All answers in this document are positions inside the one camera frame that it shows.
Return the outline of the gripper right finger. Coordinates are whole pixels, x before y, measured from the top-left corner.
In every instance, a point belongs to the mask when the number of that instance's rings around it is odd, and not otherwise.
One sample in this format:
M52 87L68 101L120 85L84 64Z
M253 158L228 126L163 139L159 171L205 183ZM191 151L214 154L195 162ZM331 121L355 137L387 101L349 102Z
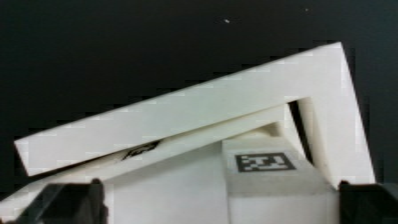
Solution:
M395 183L339 183L339 224L398 224Z

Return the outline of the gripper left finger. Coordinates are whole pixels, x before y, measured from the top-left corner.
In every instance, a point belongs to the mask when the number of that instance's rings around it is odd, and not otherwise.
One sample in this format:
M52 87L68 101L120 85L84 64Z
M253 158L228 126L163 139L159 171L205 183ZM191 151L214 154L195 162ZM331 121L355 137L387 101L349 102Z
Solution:
M106 224L100 181L47 184L13 224Z

